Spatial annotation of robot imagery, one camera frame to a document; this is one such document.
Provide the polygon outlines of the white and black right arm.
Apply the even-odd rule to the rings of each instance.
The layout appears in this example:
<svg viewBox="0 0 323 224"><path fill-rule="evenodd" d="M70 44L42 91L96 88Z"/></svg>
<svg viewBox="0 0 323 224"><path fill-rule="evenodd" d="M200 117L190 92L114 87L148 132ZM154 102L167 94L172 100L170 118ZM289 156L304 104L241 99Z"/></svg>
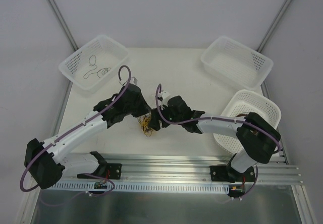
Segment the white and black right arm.
<svg viewBox="0 0 323 224"><path fill-rule="evenodd" d="M155 131L178 125L189 133L219 134L240 142L242 150L226 165L210 168L213 181L243 181L255 164L267 164L281 149L280 134L257 113L234 118L211 116L204 111L192 110L180 96L166 99L161 94L155 96L155 103L149 122L149 127Z"/></svg>

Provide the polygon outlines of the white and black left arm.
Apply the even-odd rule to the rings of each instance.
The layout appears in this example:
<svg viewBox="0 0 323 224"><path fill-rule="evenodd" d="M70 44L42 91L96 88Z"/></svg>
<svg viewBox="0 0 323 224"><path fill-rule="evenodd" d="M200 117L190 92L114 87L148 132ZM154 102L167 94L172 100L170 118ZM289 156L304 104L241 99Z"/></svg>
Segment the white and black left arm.
<svg viewBox="0 0 323 224"><path fill-rule="evenodd" d="M126 116L137 118L150 111L138 86L124 86L119 93L100 101L77 125L43 141L31 140L26 148L26 170L41 189L53 186L62 177L104 179L110 165L101 154L92 151L72 155L71 152L89 137L111 128Z"/></svg>

